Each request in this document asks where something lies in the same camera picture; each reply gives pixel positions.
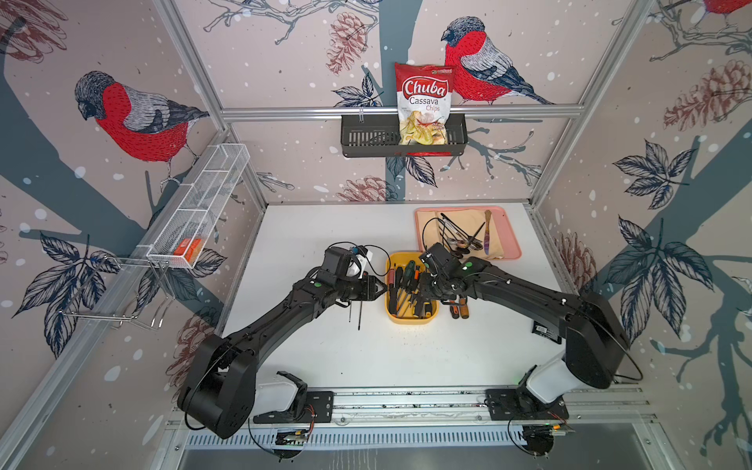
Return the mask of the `brown handled screwdriver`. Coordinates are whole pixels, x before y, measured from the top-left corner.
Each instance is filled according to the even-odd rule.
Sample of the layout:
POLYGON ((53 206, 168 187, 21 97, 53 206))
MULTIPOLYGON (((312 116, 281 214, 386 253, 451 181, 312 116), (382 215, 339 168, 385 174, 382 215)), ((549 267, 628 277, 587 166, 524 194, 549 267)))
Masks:
POLYGON ((468 299, 466 297, 460 297, 458 303, 460 317, 462 319, 468 319, 470 317, 468 309, 468 299))

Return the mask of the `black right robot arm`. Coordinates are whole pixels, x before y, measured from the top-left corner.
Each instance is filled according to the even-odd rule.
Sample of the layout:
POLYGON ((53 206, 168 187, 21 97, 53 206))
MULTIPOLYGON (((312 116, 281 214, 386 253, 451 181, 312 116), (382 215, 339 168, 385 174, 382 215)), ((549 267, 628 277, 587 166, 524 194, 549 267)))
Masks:
POLYGON ((608 389, 628 350, 628 339, 610 304, 599 294, 564 294, 516 277, 470 257, 458 260, 436 243, 420 255, 428 274, 429 298, 443 303, 461 297, 512 309, 550 329, 565 350, 524 376, 515 391, 526 411, 544 407, 580 388, 608 389))

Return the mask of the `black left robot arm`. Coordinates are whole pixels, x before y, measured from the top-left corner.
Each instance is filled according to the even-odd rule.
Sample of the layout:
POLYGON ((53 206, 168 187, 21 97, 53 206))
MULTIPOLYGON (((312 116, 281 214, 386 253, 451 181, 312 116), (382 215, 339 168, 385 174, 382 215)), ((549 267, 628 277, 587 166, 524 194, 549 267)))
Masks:
POLYGON ((271 311, 226 338, 211 334, 195 352, 177 405, 185 415, 226 439, 251 416, 260 366, 293 333, 334 305, 372 302, 388 290, 376 276, 304 278, 271 311))

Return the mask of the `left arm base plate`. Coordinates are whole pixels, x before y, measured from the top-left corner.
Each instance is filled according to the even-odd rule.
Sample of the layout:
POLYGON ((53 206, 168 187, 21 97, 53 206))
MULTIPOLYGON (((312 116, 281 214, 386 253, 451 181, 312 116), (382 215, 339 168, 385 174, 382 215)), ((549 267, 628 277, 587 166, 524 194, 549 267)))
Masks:
POLYGON ((331 391, 297 393, 285 410, 268 411, 252 417, 254 424, 330 423, 335 394, 331 391))

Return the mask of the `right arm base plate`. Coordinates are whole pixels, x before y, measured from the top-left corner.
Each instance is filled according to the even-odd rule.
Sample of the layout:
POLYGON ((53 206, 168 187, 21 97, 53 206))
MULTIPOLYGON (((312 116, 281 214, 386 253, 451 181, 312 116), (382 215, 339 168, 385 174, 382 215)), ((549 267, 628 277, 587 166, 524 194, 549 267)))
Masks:
POLYGON ((569 419, 569 412, 562 397, 552 403, 544 403, 522 389, 487 389, 484 403, 491 421, 569 419))

